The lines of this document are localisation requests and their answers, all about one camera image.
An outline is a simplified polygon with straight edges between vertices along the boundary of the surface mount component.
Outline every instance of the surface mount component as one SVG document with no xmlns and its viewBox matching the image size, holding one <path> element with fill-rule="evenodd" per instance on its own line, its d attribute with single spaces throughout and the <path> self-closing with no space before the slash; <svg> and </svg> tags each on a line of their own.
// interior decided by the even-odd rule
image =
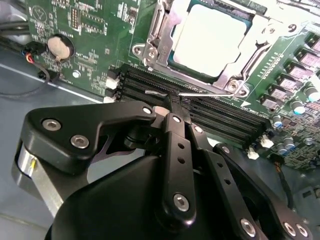
<svg viewBox="0 0 320 240">
<path fill-rule="evenodd" d="M 286 69 L 287 69 L 287 73 L 290 76 L 296 78 L 299 81 L 302 81 L 303 79 L 307 79 L 313 74 L 312 71 L 294 62 L 290 63 Z"/>
<path fill-rule="evenodd" d="M 287 94 L 287 91 L 285 89 L 283 89 L 282 87 L 279 87 L 277 85 L 272 85 L 270 87 L 270 89 L 268 90 L 269 95 L 275 99 L 279 99 L 281 101 L 283 101 Z"/>
<path fill-rule="evenodd" d="M 307 87 L 303 92 L 310 102 L 320 100 L 320 92 L 314 86 Z"/>
<path fill-rule="evenodd" d="M 300 63 L 307 65 L 309 67 L 318 67 L 320 64 L 320 58 L 306 49 L 302 49 L 296 55 L 296 58 L 299 60 Z"/>
<path fill-rule="evenodd" d="M 281 128 L 283 126 L 280 115 L 274 115 L 272 117 L 272 123 L 275 128 Z"/>
<path fill-rule="evenodd" d="M 260 102 L 262 106 L 268 108 L 268 109 L 275 109 L 278 106 L 278 102 L 275 98 L 269 96 L 269 95 L 264 95 L 261 99 Z"/>
<path fill-rule="evenodd" d="M 293 91 L 297 86 L 297 81 L 288 75 L 282 74 L 278 80 L 278 84 L 280 87 L 287 89 L 289 91 Z"/>
<path fill-rule="evenodd" d="M 292 108 L 294 114 L 297 114 L 297 115 L 304 114 L 306 111 L 305 106 L 303 105 L 303 103 L 300 100 L 294 100 L 291 103 L 291 108 Z"/>
</svg>

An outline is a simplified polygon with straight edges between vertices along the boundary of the motherboard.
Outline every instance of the motherboard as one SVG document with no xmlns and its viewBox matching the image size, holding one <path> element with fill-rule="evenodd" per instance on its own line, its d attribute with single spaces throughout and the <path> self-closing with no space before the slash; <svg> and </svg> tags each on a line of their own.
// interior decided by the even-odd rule
<svg viewBox="0 0 320 240">
<path fill-rule="evenodd" d="M 26 4 L 33 40 L 47 45 L 34 60 L 62 81 L 104 97 L 122 84 L 110 69 L 128 65 L 177 86 L 194 105 L 194 98 L 207 98 L 241 110 L 233 120 L 245 114 L 267 119 L 269 129 L 245 147 L 250 158 L 276 154 L 296 169 L 320 165 L 320 17 L 311 10 L 277 0 Z M 253 124 L 245 122 L 243 132 Z M 234 134 L 225 139 L 232 142 Z"/>
</svg>

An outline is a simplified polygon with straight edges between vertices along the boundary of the black ram slot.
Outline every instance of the black ram slot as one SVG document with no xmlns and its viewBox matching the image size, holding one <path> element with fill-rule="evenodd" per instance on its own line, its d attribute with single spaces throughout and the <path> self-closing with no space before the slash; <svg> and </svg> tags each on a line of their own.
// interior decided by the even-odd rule
<svg viewBox="0 0 320 240">
<path fill-rule="evenodd" d="M 215 131 L 220 131 L 221 133 L 224 133 L 225 135 L 229 135 L 229 136 L 233 136 L 235 138 L 239 138 L 243 141 L 246 140 L 246 138 L 250 137 L 250 135 L 248 135 L 245 132 L 241 132 L 236 130 L 234 127 L 232 126 L 228 126 L 226 124 L 224 124 L 223 122 L 217 122 L 217 121 L 211 121 L 207 118 L 204 118 L 200 115 L 196 115 L 196 114 L 192 114 L 191 116 L 191 120 L 193 123 L 195 124 L 201 124 L 204 126 L 210 126 L 213 130 Z"/>
<path fill-rule="evenodd" d="M 165 96 L 145 94 L 145 90 L 161 94 L 190 93 L 187 87 L 162 77 L 124 65 L 120 72 L 120 84 L 116 91 L 118 101 L 144 101 L 151 106 L 164 107 Z M 268 119 L 212 97 L 189 97 L 189 112 L 193 123 L 204 131 L 221 139 L 234 142 L 243 148 L 255 142 L 268 128 Z"/>
<path fill-rule="evenodd" d="M 216 121 L 223 121 L 232 126 L 236 126 L 241 130 L 250 132 L 256 129 L 255 126 L 248 125 L 247 123 L 243 122 L 241 119 L 229 117 L 221 112 L 215 112 L 214 109 L 204 108 L 201 105 L 195 105 L 195 104 L 192 104 L 191 107 L 192 107 L 191 111 L 193 113 L 201 113 L 201 114 L 207 115 L 211 119 L 215 119 Z"/>
<path fill-rule="evenodd" d="M 241 119 L 248 123 L 259 125 L 259 124 L 266 124 L 266 119 L 256 116 L 252 113 L 248 113 L 244 110 L 236 108 L 232 105 L 224 103 L 217 99 L 198 99 L 197 102 L 204 106 L 208 106 L 210 109 L 219 110 L 225 114 L 232 115 L 235 118 Z"/>
</svg>

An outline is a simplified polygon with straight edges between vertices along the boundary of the black plastic bracket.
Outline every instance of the black plastic bracket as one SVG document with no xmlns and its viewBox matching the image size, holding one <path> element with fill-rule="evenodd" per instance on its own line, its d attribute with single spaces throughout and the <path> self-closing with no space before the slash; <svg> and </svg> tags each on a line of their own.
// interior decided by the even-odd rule
<svg viewBox="0 0 320 240">
<path fill-rule="evenodd" d="M 189 228 L 196 220 L 196 196 L 191 143 L 185 138 L 185 122 L 169 113 L 163 121 L 164 166 L 159 219 L 174 232 Z"/>
<path fill-rule="evenodd" d="M 108 136 L 108 131 L 115 134 L 132 125 L 149 125 L 155 118 L 152 108 L 141 101 L 40 108 L 26 115 L 21 140 L 39 159 L 62 172 L 79 174 L 90 165 L 99 150 L 99 139 Z M 61 129 L 45 129 L 43 122 L 48 119 L 58 121 Z M 74 147 L 71 138 L 75 135 L 85 136 L 89 145 Z"/>
<path fill-rule="evenodd" d="M 49 73 L 50 76 L 50 82 L 55 83 L 56 81 L 59 80 L 60 78 L 60 72 L 56 71 L 51 71 L 47 69 L 47 72 Z M 45 80 L 46 79 L 46 74 L 43 71 L 38 72 L 38 78 Z"/>
<path fill-rule="evenodd" d="M 278 198 L 232 146 L 220 143 L 214 147 L 214 152 L 225 159 L 235 181 L 241 183 L 240 187 L 250 189 L 260 203 L 257 206 L 261 213 L 259 223 L 268 239 L 312 239 L 312 233 L 301 217 Z"/>
</svg>

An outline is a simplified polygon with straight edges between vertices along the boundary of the screw hole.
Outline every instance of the screw hole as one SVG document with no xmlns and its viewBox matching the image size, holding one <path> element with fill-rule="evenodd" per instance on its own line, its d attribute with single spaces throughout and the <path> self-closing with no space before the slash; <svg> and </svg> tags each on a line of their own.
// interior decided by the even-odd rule
<svg viewBox="0 0 320 240">
<path fill-rule="evenodd" d="M 228 185 L 231 184 L 230 180 L 228 180 L 228 179 L 225 179 L 224 181 L 225 181 L 225 183 L 228 184 Z"/>
<path fill-rule="evenodd" d="M 75 140 L 75 142 L 78 143 L 78 144 L 84 144 L 84 143 L 85 143 L 85 140 L 83 140 L 82 138 L 77 138 L 77 139 Z"/>
<path fill-rule="evenodd" d="M 182 157 L 178 157 L 178 161 L 181 164 L 185 164 L 186 163 L 186 161 Z"/>
<path fill-rule="evenodd" d="M 57 126 L 57 124 L 55 124 L 54 122 L 48 123 L 48 127 L 50 127 L 50 128 L 55 128 L 56 126 Z"/>
</svg>

